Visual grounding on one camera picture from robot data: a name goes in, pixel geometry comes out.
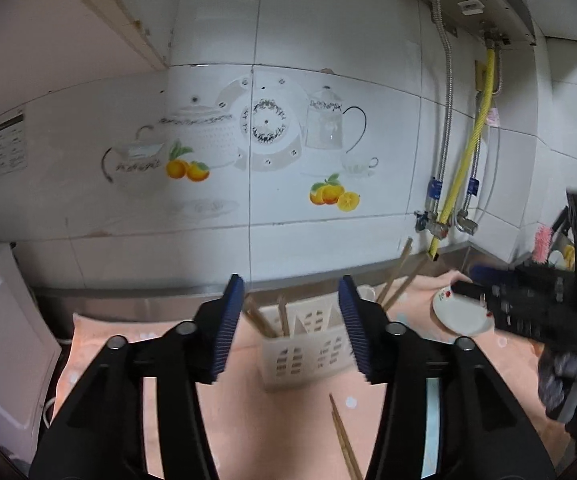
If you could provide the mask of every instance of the yellow hose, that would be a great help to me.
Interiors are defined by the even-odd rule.
[[[469,143],[467,144],[467,148],[464,150],[464,153],[462,154],[462,160],[459,163],[459,169],[457,170],[457,173],[453,178],[453,182],[451,183],[451,190],[449,191],[449,195],[447,196],[447,199],[444,202],[442,212],[440,213],[440,217],[438,218],[438,222],[440,224],[445,224],[449,220],[449,216],[451,216],[451,211],[453,211],[453,208],[455,207],[455,203],[457,202],[457,195],[459,194],[459,190],[462,187],[464,179],[467,176],[467,172],[469,171],[469,165],[471,163],[473,152],[475,151],[477,141],[480,139],[480,136],[482,135],[482,128],[485,126],[486,118],[488,116],[489,109],[491,108],[491,99],[493,97],[493,80],[495,78],[495,51],[492,48],[487,49],[486,57],[487,57],[487,64],[486,64],[485,94],[484,97],[482,98],[480,113],[477,115],[475,126],[473,126],[473,132],[471,132],[471,136],[469,137]],[[438,252],[439,244],[440,239],[433,237],[433,240],[431,241],[431,246],[429,247],[429,256],[432,259],[435,258],[435,255]]]

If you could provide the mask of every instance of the white cabinet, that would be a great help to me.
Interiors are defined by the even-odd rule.
[[[59,345],[0,244],[0,445],[30,463]]]

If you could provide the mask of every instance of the orange cloth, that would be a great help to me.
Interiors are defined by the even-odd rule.
[[[389,311],[422,336],[451,341],[435,317],[431,300],[461,274],[418,276]],[[402,280],[393,284],[392,292]],[[105,341],[116,334],[138,341],[162,335],[176,322],[102,322],[75,316],[71,354],[57,383],[56,410]],[[198,385],[204,426],[222,480],[347,480],[328,400],[332,392],[360,468],[366,473],[373,452],[385,386],[372,386],[357,370],[307,384],[266,392],[257,368],[259,336],[241,320],[225,372],[213,386]],[[537,355],[531,342],[490,331],[475,337],[520,401],[556,463],[569,442],[561,424],[545,415],[537,398]],[[144,385],[144,434],[148,470],[162,477],[155,413],[155,384]]]

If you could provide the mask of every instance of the cup handle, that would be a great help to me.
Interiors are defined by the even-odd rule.
[[[147,124],[146,126],[142,126],[139,130],[137,130],[137,132],[135,133],[135,139],[139,140],[139,134],[142,132],[142,130],[144,129],[149,129],[151,131],[155,130],[155,128],[153,126],[151,126],[150,124]]]
[[[346,153],[350,152],[350,150],[352,150],[353,148],[355,148],[355,146],[357,146],[360,143],[360,140],[362,140],[362,137],[364,137],[364,134],[366,133],[367,130],[367,115],[366,113],[364,113],[364,110],[362,110],[362,108],[360,108],[359,106],[349,106],[348,108],[346,108],[343,112],[342,115],[344,115],[346,112],[348,112],[349,110],[351,110],[351,108],[357,108],[360,112],[362,112],[362,115],[364,116],[364,129],[362,130],[362,133],[360,135],[360,138],[358,140],[355,141],[355,144],[352,145],[348,150],[346,150]]]
[[[113,148],[109,148],[108,150],[106,150],[104,152],[104,155],[102,155],[102,161],[100,162],[100,166],[102,168],[102,173],[104,173],[104,178],[106,180],[108,180],[111,184],[113,184],[113,178],[108,174],[108,172],[106,171],[106,166],[104,165],[104,162],[106,160],[106,156],[108,155],[108,153],[110,152],[110,150],[112,150]]]

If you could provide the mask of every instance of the wooden chopstick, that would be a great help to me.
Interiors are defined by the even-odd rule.
[[[391,285],[393,285],[393,282],[395,282],[397,277],[400,275],[400,272],[402,272],[402,267],[405,266],[406,258],[408,258],[409,254],[411,254],[412,248],[413,248],[413,239],[411,237],[409,237],[406,240],[405,248],[402,250],[402,254],[400,254],[400,261],[393,268],[393,272],[389,276],[389,279],[384,284],[384,288],[382,289],[382,291],[379,293],[379,296],[377,297],[377,303],[382,304],[382,302],[386,299],[387,293],[389,293],[389,288],[391,288]]]
[[[337,405],[335,404],[335,399],[333,399],[333,394],[329,394],[329,399],[331,400],[331,405],[333,407],[333,411],[331,412],[331,415],[333,416],[333,423],[335,424],[335,430],[337,431],[338,438],[340,439],[340,446],[342,447],[344,460],[348,460],[346,466],[349,470],[351,480],[362,480],[362,471],[360,470],[358,461],[355,458],[355,453],[351,447],[349,436],[344,429],[344,423],[342,422],[342,417],[340,417],[340,412],[337,410]]]
[[[278,298],[278,310],[280,311],[282,334],[284,337],[291,337],[291,330],[289,329],[289,316],[286,314],[286,296],[284,296],[284,294]]]
[[[409,285],[411,285],[411,282],[415,279],[415,277],[422,272],[422,269],[424,268],[424,266],[431,261],[431,258],[428,256],[428,254],[425,254],[424,256],[422,256],[422,259],[420,260],[420,263],[418,263],[415,268],[413,269],[413,272],[411,272],[411,274],[405,279],[405,282],[399,286],[399,288],[395,291],[395,293],[393,294],[393,296],[391,296],[387,302],[385,304],[383,304],[382,308],[384,309],[384,312],[388,312],[389,308],[391,308],[394,304],[395,301],[397,301],[400,296],[404,293],[404,291],[408,288]]]
[[[246,298],[244,298],[243,311],[246,319],[250,320],[252,325],[254,325],[258,332],[264,337],[278,337],[278,333],[275,332],[275,329],[270,325],[267,319],[262,316],[259,307],[251,296],[246,296]]]

